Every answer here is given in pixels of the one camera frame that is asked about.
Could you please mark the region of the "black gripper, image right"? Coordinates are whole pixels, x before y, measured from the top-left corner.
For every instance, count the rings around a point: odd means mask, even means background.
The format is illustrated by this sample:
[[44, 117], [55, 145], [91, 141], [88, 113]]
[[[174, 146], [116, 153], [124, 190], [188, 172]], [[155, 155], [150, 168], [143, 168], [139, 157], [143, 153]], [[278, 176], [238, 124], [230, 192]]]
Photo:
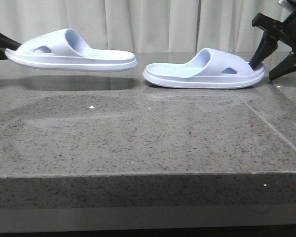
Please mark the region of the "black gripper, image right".
[[258, 48], [249, 61], [253, 70], [278, 48], [278, 41], [292, 49], [292, 52], [270, 71], [270, 80], [296, 72], [296, 0], [279, 0], [278, 4], [291, 12], [283, 22], [262, 13], [258, 13], [252, 20], [252, 26], [263, 30]]

